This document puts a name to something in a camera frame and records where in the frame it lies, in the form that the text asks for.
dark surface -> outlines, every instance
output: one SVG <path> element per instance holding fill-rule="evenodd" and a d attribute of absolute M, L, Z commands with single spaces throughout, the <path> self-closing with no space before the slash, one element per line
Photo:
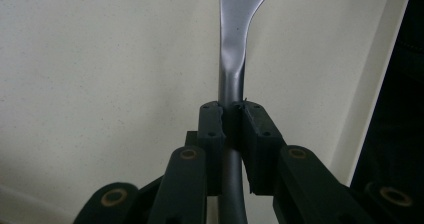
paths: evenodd
<path fill-rule="evenodd" d="M 222 130 L 222 107 L 217 102 L 208 102 L 200 107 L 197 145 L 206 153 L 208 195 L 222 193 L 222 155 L 225 135 Z"/>
<path fill-rule="evenodd" d="M 263 106 L 248 101 L 242 106 L 243 146 L 240 151 L 250 192 L 273 195 L 279 152 L 286 143 Z"/>
<path fill-rule="evenodd" d="M 424 199 L 424 0 L 408 3 L 351 187 L 369 182 Z"/>
<path fill-rule="evenodd" d="M 374 223 L 310 150 L 284 146 L 274 211 L 279 223 Z"/>
<path fill-rule="evenodd" d="M 172 153 L 147 223 L 206 223 L 206 196 L 205 152 L 180 147 Z"/>
<path fill-rule="evenodd" d="M 123 190 L 125 196 L 108 195 L 108 193 L 113 193 L 114 190 Z M 137 198 L 137 192 L 137 187 L 128 183 L 113 183 L 102 187 L 96 191 L 84 205 L 83 209 L 76 217 L 74 224 L 126 223 L 133 203 Z M 104 205 L 103 199 L 109 199 L 109 204 L 111 205 Z"/>

screw hole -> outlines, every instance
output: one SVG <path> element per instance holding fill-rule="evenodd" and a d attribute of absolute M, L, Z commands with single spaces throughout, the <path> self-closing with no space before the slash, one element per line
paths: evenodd
<path fill-rule="evenodd" d="M 180 157 L 184 160 L 191 160 L 197 156 L 197 152 L 193 149 L 186 149 L 180 152 Z"/>
<path fill-rule="evenodd" d="M 293 158 L 299 158 L 299 159 L 306 158 L 306 152 L 302 149 L 297 149 L 297 148 L 290 149 L 289 154 Z"/>
<path fill-rule="evenodd" d="M 402 207 L 412 206 L 412 198 L 393 187 L 382 187 L 380 195 L 392 204 Z"/>
<path fill-rule="evenodd" d="M 103 195 L 100 202 L 105 207 L 113 207 L 125 201 L 127 195 L 127 191 L 123 188 L 112 189 Z"/>

clamp jaw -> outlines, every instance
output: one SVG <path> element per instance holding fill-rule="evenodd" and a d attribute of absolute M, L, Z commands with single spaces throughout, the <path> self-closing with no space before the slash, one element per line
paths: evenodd
<path fill-rule="evenodd" d="M 419 205 L 391 186 L 369 184 L 355 192 L 330 173 L 310 150 L 288 146 L 265 111 L 253 102 L 236 104 L 241 119 L 236 147 L 256 195 L 274 196 L 279 223 L 416 223 Z M 206 223 L 206 197 L 221 194 L 222 107 L 200 107 L 198 131 L 189 131 L 165 174 L 140 190 L 113 183 L 98 190 L 75 224 Z"/>

white wall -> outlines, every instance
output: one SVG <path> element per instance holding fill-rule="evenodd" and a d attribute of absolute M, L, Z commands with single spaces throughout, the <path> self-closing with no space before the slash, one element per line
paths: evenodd
<path fill-rule="evenodd" d="M 266 0 L 253 19 L 245 96 L 343 182 L 405 2 Z M 218 55 L 219 0 L 0 0 L 0 220 L 70 223 L 100 187 L 162 175 L 217 98 Z M 247 208 L 276 222 L 270 198 Z"/>

metal shaft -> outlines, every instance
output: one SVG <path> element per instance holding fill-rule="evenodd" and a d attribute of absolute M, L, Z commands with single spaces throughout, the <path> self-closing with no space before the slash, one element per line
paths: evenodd
<path fill-rule="evenodd" d="M 223 153 L 222 195 L 219 197 L 221 224 L 247 223 L 243 196 L 240 115 L 235 104 L 243 99 L 247 31 L 253 14 L 263 0 L 220 0 L 221 51 L 218 103 L 224 109 L 226 135 Z"/>

